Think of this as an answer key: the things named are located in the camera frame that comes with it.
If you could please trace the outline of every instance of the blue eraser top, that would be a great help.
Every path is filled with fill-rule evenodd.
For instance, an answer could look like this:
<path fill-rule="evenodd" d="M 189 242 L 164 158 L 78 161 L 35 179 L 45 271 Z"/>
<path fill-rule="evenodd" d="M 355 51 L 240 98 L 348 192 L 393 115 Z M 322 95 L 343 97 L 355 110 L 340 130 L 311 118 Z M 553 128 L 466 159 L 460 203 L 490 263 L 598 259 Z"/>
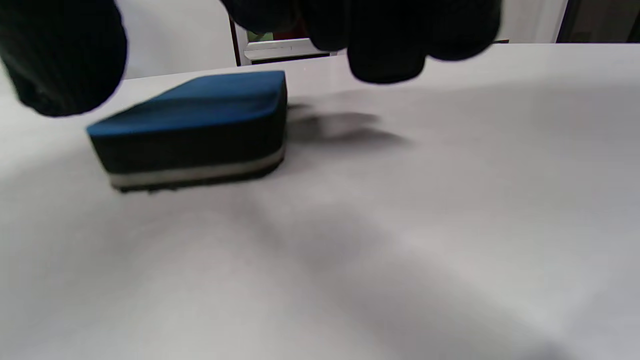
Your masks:
<path fill-rule="evenodd" d="M 196 78 L 87 127 L 117 136 L 244 122 L 272 114 L 283 96 L 284 71 Z"/>

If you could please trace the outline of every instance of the white wall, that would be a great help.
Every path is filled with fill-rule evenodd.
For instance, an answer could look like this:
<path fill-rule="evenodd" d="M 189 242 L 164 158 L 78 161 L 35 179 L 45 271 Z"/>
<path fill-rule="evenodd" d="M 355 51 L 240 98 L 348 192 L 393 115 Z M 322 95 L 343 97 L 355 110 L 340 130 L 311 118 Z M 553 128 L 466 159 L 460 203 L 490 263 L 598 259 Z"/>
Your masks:
<path fill-rule="evenodd" d="M 127 78 L 235 67 L 218 0 L 117 0 L 129 38 Z"/>
<path fill-rule="evenodd" d="M 511 42 L 556 42 L 566 0 L 502 0 L 499 39 Z"/>

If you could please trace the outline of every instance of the white table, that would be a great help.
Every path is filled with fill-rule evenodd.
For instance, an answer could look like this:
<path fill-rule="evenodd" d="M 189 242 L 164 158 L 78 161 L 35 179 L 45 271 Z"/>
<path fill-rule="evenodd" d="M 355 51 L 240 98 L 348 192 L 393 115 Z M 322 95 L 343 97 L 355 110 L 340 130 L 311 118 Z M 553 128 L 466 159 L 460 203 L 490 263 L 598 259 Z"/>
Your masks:
<path fill-rule="evenodd" d="M 2 95 L 0 359 L 638 359 L 638 59 L 500 45 L 397 86 L 340 56 L 208 72 L 285 69 L 330 131 L 261 181 L 155 195 L 111 190 L 84 126 L 207 72 L 74 119 Z"/>

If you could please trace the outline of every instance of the gloved hand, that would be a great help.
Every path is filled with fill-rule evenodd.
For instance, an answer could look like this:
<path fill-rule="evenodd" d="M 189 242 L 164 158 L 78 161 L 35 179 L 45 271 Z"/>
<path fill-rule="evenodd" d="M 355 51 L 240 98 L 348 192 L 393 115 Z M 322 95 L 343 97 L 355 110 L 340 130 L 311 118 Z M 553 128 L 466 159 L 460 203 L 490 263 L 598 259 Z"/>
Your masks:
<path fill-rule="evenodd" d="M 256 32 L 282 31 L 302 17 L 320 50 L 348 47 L 353 74 L 370 83 L 418 76 L 426 56 L 464 60 L 485 50 L 500 27 L 501 0 L 222 0 Z"/>
<path fill-rule="evenodd" d="M 427 55 L 476 55 L 500 25 L 500 0 L 222 2 L 238 24 L 258 33 L 290 28 L 301 16 L 318 49 L 348 47 L 353 74 L 371 83 L 411 79 Z M 115 91 L 127 38 L 113 0 L 0 0 L 0 57 L 26 106 L 75 115 Z"/>

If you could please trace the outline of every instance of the black glove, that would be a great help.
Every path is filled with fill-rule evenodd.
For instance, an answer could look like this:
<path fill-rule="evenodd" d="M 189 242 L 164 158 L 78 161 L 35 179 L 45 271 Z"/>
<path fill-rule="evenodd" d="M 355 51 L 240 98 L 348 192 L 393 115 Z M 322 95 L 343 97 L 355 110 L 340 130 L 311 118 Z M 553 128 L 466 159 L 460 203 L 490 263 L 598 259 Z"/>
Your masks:
<path fill-rule="evenodd" d="M 0 0 L 0 56 L 22 103 L 74 115 L 118 87 L 127 37 L 113 0 Z"/>
<path fill-rule="evenodd" d="M 256 32 L 282 31 L 301 16 L 314 45 L 348 47 L 353 74 L 370 83 L 418 76 L 430 55 L 464 60 L 485 50 L 500 28 L 501 0 L 222 0 Z"/>

